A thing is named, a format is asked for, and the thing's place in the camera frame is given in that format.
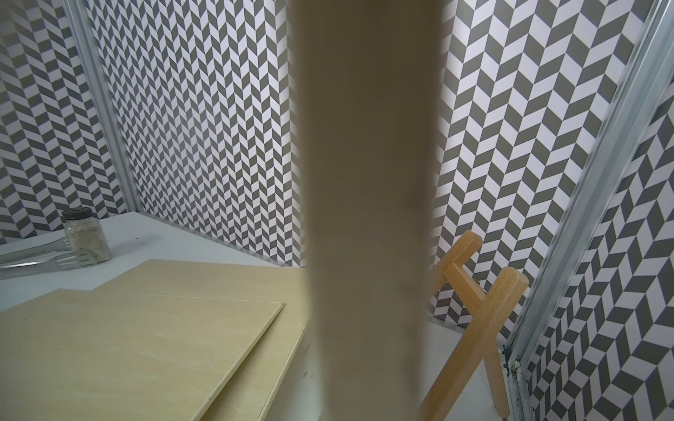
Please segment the wooden easel with label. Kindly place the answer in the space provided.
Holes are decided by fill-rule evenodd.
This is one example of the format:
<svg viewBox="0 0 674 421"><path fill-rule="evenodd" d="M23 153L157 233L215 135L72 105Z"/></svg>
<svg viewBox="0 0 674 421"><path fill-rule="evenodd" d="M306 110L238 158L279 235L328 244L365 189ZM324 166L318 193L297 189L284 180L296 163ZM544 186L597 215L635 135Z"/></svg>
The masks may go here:
<svg viewBox="0 0 674 421"><path fill-rule="evenodd" d="M484 291L463 268L482 245L480 236L466 231L432 269L430 291L435 294L449 284L472 320L419 407L423 420L446 419L480 364L484 364L496 412L503 419L511 415L497 337L529 280L506 267L493 287Z"/></svg>

